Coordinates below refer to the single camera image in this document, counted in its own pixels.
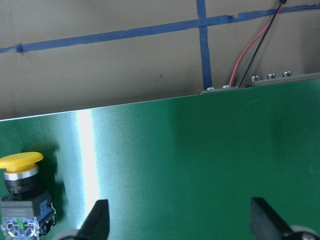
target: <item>green table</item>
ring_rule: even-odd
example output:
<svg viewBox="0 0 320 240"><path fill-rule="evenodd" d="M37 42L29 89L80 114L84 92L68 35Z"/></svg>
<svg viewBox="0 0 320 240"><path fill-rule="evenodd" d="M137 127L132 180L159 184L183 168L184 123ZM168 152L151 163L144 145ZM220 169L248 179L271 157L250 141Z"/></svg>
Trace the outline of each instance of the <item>green table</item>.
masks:
<svg viewBox="0 0 320 240"><path fill-rule="evenodd" d="M45 240L97 199L109 240L254 239L253 196L320 232L319 118L320 80L307 80L3 120L0 157L43 153L57 210Z"/></svg>

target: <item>metal ring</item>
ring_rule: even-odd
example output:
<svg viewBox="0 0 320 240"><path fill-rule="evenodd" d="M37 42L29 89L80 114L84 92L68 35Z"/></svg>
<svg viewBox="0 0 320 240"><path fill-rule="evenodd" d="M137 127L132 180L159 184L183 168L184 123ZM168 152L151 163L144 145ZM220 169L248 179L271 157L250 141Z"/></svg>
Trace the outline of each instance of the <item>metal ring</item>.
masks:
<svg viewBox="0 0 320 240"><path fill-rule="evenodd" d="M6 171L3 175L4 175L4 180L15 181L19 179L26 179L28 177L36 175L37 173L39 173L39 167L36 165L35 168L29 171L24 171L19 173L8 173Z"/></svg>

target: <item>blue tape strip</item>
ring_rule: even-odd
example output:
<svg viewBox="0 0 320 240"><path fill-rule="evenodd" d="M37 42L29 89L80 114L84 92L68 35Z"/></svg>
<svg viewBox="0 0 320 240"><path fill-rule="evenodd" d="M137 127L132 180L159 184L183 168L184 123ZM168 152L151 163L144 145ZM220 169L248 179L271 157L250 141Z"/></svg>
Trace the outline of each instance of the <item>blue tape strip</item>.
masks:
<svg viewBox="0 0 320 240"><path fill-rule="evenodd" d="M200 19L207 18L206 0L196 0L196 9ZM208 46L208 27L199 27L199 41L202 67L203 88L212 87L210 51Z"/></svg>
<svg viewBox="0 0 320 240"><path fill-rule="evenodd" d="M320 9L320 3L317 5L299 5L299 6L292 6L292 7L284 7L281 12L287 13L287 12L314 10L314 9ZM129 30L121 30L121 31L114 31L114 32L107 32L107 33L98 33L93 35L69 37L69 38L57 39L57 40L27 43L27 44L10 46L6 48L0 48L0 53L8 52L12 49L15 49L18 53L25 53L28 51L61 48L61 47L78 45L78 44L91 44L91 43L112 41L112 40L118 40L118 39L127 39L127 38L135 38L135 37L155 35L155 34L170 33L170 32L188 30L193 28L237 23L237 22L243 22L243 21L248 21L248 20L272 15L274 12L275 12L274 9L262 10L262 11L251 11L251 12L240 13L238 17L223 15L223 16L201 18L196 20L181 21L181 22L175 22L175 23L169 23L169 24L163 24L163 25L157 25L157 26L148 26L148 27L141 27L141 28L135 28L135 29L129 29Z"/></svg>

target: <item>green surface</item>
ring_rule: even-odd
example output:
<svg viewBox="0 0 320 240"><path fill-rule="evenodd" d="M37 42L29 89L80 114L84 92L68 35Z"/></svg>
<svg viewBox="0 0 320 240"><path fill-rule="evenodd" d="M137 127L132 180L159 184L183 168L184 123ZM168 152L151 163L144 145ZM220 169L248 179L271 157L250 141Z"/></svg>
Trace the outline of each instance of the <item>green surface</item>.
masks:
<svg viewBox="0 0 320 240"><path fill-rule="evenodd" d="M320 80L0 121L38 151L57 225L109 200L109 240L254 239L250 199L320 232ZM1 195L6 195L0 184Z"/></svg>

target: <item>yellow mushroom button cap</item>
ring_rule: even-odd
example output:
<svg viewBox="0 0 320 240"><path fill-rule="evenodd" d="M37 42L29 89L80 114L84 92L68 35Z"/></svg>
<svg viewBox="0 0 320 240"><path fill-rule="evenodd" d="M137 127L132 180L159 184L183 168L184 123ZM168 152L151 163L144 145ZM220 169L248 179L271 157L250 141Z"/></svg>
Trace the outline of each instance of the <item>yellow mushroom button cap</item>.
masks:
<svg viewBox="0 0 320 240"><path fill-rule="evenodd" d="M30 171L36 167L36 162L44 159L40 152L23 152L0 158L0 169L6 169L9 174Z"/></svg>

